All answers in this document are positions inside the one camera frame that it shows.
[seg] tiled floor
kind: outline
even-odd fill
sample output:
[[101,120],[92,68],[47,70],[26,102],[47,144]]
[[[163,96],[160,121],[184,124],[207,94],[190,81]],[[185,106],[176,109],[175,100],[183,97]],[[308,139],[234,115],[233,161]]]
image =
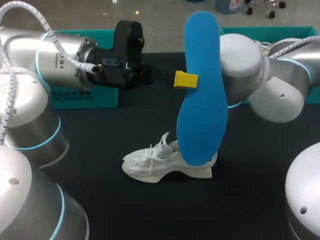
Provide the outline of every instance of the tiled floor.
[[[257,0],[253,15],[240,12],[224,15],[215,11],[215,0],[191,3],[186,0],[27,0],[36,7],[54,30],[114,29],[121,19],[142,24],[144,52],[184,50],[184,27],[196,11],[210,11],[220,27],[315,26],[320,32],[320,0],[286,0],[287,7],[268,19],[270,4]],[[24,9],[12,9],[2,26],[41,30],[37,20]]]

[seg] cable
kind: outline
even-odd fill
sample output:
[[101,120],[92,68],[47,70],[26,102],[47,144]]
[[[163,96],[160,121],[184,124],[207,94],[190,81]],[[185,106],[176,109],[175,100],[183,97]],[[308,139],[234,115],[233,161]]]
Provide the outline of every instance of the cable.
[[[61,46],[60,42],[58,41],[54,31],[51,29],[50,25],[48,24],[48,22],[46,21],[46,19],[44,18],[44,16],[36,9],[34,8],[32,5],[23,2],[23,1],[10,1],[6,4],[4,4],[1,8],[0,8],[0,22],[2,20],[2,17],[4,16],[4,14],[12,8],[24,8],[26,10],[28,10],[29,12],[31,12],[42,24],[43,28],[45,29],[45,31],[48,33],[51,41],[53,42],[54,46],[56,47],[56,49],[59,51],[59,53],[63,56],[63,58],[65,58],[69,63],[71,63],[72,65],[74,65],[77,69],[86,71],[88,73],[95,73],[99,70],[97,65],[94,65],[92,63],[83,63],[83,62],[78,62],[74,59],[72,59],[67,52],[64,50],[64,48]],[[5,51],[3,50],[3,45],[0,41],[0,52],[4,54],[4,56],[1,56],[3,59],[6,58],[6,60],[8,62],[9,59],[7,57],[7,55],[5,54]]]
[[269,58],[276,59],[276,58],[281,57],[282,55],[290,52],[291,50],[298,48],[299,46],[301,46],[303,44],[310,43],[313,41],[319,41],[319,40],[320,40],[320,36],[310,36],[310,37],[304,38],[304,39],[299,40],[299,41],[285,47],[284,49],[276,52],[275,54],[269,56]]
[[[12,8],[23,8],[31,12],[42,24],[43,28],[45,31],[48,33],[51,41],[53,42],[54,46],[56,49],[59,51],[59,53],[63,56],[63,58],[66,59],[70,64],[74,65],[77,69],[86,71],[88,73],[95,73],[99,71],[99,67],[97,65],[94,65],[92,63],[83,63],[83,62],[78,62],[74,59],[72,59],[67,52],[64,50],[64,48],[61,46],[60,42],[58,41],[54,31],[51,29],[50,25],[44,18],[44,16],[32,5],[23,2],[23,1],[10,1],[6,4],[4,4],[0,8],[0,23],[1,20],[4,16],[4,14],[12,9]],[[4,64],[6,67],[11,67],[12,64],[4,50],[4,46],[1,43],[0,40],[0,58],[2,58]],[[6,104],[5,104],[5,110],[4,110],[4,115],[2,117],[1,125],[0,125],[0,145],[4,144],[6,132],[7,132],[7,126],[8,126],[8,121],[9,117],[11,114],[11,109],[14,104],[14,99],[15,99],[15,94],[16,94],[16,74],[14,70],[9,70],[9,76],[10,76],[10,84],[9,84],[9,91],[6,99]]]

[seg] shoe insole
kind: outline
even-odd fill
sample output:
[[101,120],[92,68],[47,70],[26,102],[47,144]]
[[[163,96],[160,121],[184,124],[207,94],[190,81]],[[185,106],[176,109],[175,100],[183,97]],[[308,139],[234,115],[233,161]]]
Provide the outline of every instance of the shoe insole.
[[226,131],[228,105],[220,67],[220,31],[210,12],[196,12],[186,22],[187,72],[198,75],[177,119],[176,134],[183,159],[200,166],[216,154]]

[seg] black table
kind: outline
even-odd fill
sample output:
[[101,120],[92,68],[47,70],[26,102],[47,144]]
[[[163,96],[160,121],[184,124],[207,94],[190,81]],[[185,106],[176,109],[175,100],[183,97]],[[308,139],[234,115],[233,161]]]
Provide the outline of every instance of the black table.
[[[164,71],[186,68],[184,53],[148,53],[143,61]],[[176,139],[184,95],[156,81],[121,91],[115,109],[59,112],[70,149],[45,172],[85,209],[90,240],[290,239],[286,174],[301,151],[320,142],[320,106],[306,105],[282,124],[242,104],[229,111],[213,178],[173,172],[156,184],[131,179],[122,158],[166,132]]]

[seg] white sneaker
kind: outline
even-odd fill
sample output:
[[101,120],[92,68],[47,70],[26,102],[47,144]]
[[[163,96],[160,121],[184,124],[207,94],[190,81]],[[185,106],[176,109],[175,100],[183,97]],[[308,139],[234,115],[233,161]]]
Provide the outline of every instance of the white sneaker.
[[166,174],[174,171],[193,178],[212,178],[211,167],[216,163],[217,153],[206,164],[191,166],[183,160],[177,141],[169,145],[166,143],[168,135],[168,132],[163,135],[154,147],[137,150],[125,156],[123,171],[133,179],[146,183],[157,183]]

